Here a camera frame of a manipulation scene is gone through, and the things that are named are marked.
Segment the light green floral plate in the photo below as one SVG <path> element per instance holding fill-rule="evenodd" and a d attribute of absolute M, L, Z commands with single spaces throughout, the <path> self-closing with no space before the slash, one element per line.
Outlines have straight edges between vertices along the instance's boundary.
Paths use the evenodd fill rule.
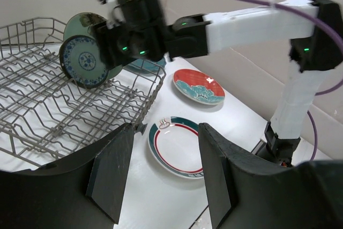
<path fill-rule="evenodd" d="M 63 41 L 75 35 L 85 35 L 94 39 L 92 26 L 103 21 L 106 21 L 106 19 L 96 13 L 78 13 L 67 22 L 64 29 Z"/>

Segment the red teal floral plate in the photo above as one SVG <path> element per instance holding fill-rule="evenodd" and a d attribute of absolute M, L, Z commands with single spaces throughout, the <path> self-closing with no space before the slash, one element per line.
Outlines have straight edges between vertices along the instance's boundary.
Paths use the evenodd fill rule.
<path fill-rule="evenodd" d="M 225 100 L 225 92 L 220 84 L 207 74 L 179 69 L 173 74 L 175 87 L 187 98 L 205 105 L 218 105 Z"/>

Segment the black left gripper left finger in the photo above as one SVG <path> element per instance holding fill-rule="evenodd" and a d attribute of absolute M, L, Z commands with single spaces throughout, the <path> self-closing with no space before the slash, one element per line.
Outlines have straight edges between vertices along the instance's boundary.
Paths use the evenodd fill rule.
<path fill-rule="evenodd" d="M 1 171 L 1 228 L 113 228 L 133 149 L 125 123 L 38 169 Z"/>

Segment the white green rimmed plate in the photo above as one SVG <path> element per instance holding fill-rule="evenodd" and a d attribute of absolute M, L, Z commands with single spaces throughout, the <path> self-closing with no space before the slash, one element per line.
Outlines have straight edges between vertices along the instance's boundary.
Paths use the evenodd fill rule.
<path fill-rule="evenodd" d="M 177 116 L 161 118 L 150 128 L 148 147 L 172 174 L 192 180 L 204 177 L 196 122 Z"/>

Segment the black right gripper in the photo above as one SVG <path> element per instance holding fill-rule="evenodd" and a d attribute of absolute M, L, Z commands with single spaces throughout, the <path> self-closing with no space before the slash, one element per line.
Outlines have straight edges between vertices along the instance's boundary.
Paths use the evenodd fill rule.
<path fill-rule="evenodd" d="M 108 19 L 93 26 L 93 35 L 107 69 L 164 57 L 164 40 L 170 33 L 160 0 L 115 0 L 105 5 Z"/>

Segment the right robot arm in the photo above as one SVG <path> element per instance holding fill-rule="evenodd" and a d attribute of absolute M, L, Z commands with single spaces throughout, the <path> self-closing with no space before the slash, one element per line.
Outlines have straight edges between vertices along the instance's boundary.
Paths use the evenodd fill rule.
<path fill-rule="evenodd" d="M 342 63 L 342 16 L 331 0 L 256 1 L 256 7 L 196 14 L 167 25 L 160 0 L 98 0 L 94 30 L 105 64 L 134 58 L 202 57 L 237 45 L 290 40 L 289 78 L 253 154 L 207 123 L 198 129 L 213 228 L 342 228 L 342 161 L 290 163 L 303 121 L 326 75 Z"/>

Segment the blue patterned small plate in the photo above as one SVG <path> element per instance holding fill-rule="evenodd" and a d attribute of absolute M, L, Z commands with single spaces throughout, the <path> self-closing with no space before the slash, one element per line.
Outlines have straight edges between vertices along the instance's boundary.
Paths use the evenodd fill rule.
<path fill-rule="evenodd" d="M 87 89 L 99 87 L 123 69 L 121 65 L 107 69 L 100 57 L 96 41 L 85 35 L 68 38 L 59 49 L 59 62 L 67 78 Z"/>

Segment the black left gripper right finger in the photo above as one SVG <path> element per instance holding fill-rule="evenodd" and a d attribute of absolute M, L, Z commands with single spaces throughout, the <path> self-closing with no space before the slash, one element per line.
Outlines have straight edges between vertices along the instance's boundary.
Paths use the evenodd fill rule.
<path fill-rule="evenodd" d="M 342 228 L 342 161 L 286 168 L 198 127 L 213 228 Z"/>

